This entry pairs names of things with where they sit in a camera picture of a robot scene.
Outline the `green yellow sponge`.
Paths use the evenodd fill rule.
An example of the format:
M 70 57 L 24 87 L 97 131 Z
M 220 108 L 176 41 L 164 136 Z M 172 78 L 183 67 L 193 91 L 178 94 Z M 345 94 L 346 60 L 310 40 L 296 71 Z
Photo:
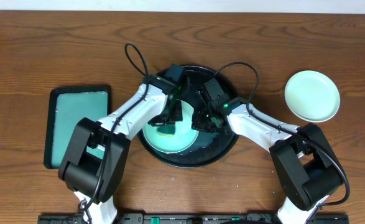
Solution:
M 175 135 L 176 127 L 174 124 L 167 124 L 164 126 L 159 126 L 156 129 L 156 133 L 160 136 L 165 136 L 168 138 L 172 138 Z

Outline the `mint green plate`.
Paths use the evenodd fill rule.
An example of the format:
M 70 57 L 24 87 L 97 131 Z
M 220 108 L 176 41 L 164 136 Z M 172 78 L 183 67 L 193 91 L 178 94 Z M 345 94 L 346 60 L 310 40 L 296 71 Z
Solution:
M 155 150 L 166 154 L 177 153 L 190 147 L 198 137 L 199 131 L 192 129 L 194 109 L 185 101 L 181 101 L 182 121 L 175 123 L 175 132 L 166 134 L 159 131 L 161 127 L 149 124 L 143 127 L 143 136 L 147 143 Z
M 332 79 L 314 70 L 291 76 L 285 86 L 284 98 L 294 115 L 314 123 L 333 118 L 341 103 L 339 90 Z

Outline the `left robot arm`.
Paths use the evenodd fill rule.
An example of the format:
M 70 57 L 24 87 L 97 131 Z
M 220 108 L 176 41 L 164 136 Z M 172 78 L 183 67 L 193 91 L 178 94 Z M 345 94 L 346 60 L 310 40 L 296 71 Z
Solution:
M 154 117 L 170 110 L 181 94 L 182 78 L 148 76 L 120 108 L 98 121 L 75 126 L 58 177 L 79 198 L 81 223 L 112 223 L 113 193 L 126 165 L 131 140 Z

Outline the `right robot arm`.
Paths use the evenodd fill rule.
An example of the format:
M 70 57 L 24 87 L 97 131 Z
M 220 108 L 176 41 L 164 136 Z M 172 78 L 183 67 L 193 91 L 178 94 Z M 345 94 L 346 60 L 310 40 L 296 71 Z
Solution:
M 328 205 L 327 198 L 341 185 L 348 185 L 341 164 L 315 124 L 286 124 L 235 98 L 218 105 L 211 101 L 195 109 L 192 128 L 210 133 L 232 132 L 270 153 L 286 195 L 277 212 L 281 223 L 310 223 L 316 212 Z

